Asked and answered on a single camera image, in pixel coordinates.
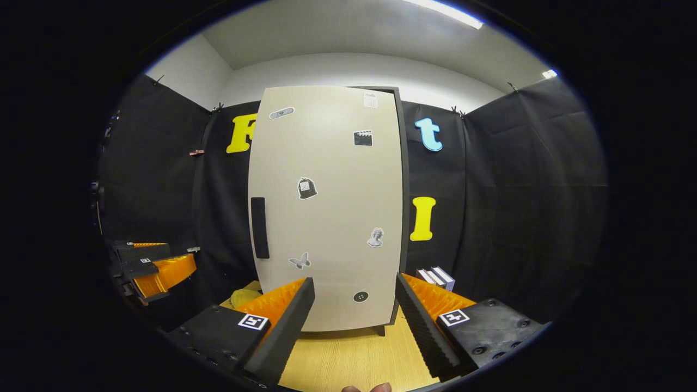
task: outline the ceiling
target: ceiling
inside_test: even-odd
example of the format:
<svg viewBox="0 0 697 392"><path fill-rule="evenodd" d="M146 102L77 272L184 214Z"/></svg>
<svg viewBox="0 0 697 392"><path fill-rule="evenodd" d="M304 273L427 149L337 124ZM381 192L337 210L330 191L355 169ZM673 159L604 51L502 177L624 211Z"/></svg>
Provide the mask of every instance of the ceiling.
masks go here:
<svg viewBox="0 0 697 392"><path fill-rule="evenodd" d="M402 0L270 0L203 35L233 68L300 54L384 54L434 64L502 92L537 82L549 69L486 23L477 30Z"/></svg>

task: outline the human hand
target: human hand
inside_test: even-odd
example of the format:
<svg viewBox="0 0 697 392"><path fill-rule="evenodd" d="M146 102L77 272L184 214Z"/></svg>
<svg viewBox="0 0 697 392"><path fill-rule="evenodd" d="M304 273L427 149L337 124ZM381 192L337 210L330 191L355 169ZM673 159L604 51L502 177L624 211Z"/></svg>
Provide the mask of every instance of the human hand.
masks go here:
<svg viewBox="0 0 697 392"><path fill-rule="evenodd" d="M345 386L342 392L360 392L360 390L353 385ZM392 386L389 382L375 386L370 392L392 392Z"/></svg>

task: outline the cabinet door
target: cabinet door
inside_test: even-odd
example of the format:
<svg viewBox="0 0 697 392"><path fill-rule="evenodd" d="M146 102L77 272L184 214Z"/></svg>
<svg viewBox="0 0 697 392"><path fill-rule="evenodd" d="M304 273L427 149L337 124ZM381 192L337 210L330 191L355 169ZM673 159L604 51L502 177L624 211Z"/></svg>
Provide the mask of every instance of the cabinet door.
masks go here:
<svg viewBox="0 0 697 392"><path fill-rule="evenodd" d="M303 331L390 322L401 256L401 162L392 94L335 86L264 91L248 197L264 198L268 258L254 249L254 261L264 292L313 277Z"/></svg>

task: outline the black handle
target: black handle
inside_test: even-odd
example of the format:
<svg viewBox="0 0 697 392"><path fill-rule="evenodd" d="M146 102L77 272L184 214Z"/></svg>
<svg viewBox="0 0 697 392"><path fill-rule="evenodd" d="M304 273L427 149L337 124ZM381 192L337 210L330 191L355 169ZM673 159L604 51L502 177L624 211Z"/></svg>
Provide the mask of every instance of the black handle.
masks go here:
<svg viewBox="0 0 697 392"><path fill-rule="evenodd" d="M263 197L252 197L252 233L254 235L254 251L259 259L270 258L268 254L268 239L266 238L266 205Z"/></svg>

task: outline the book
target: book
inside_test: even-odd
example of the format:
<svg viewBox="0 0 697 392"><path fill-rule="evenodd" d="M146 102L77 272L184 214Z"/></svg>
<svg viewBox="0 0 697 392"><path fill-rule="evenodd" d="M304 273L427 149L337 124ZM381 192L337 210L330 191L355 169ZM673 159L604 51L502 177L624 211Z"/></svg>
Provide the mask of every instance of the book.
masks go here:
<svg viewBox="0 0 697 392"><path fill-rule="evenodd" d="M416 270L416 277L421 280L425 280L426 282L431 283L432 285L436 284L436 281L431 279L431 276L424 269Z"/></svg>
<svg viewBox="0 0 697 392"><path fill-rule="evenodd" d="M426 272L431 276L431 279L433 279L436 282L436 286L442 287L443 289L445 289L445 282L443 282L438 277L438 275L436 275L433 271L426 271Z"/></svg>
<svg viewBox="0 0 697 392"><path fill-rule="evenodd" d="M432 267L431 270L438 275L438 277L445 282L445 289L449 292L452 291L452 288L455 286L455 279L452 278L452 276L448 275L441 267L435 266Z"/></svg>

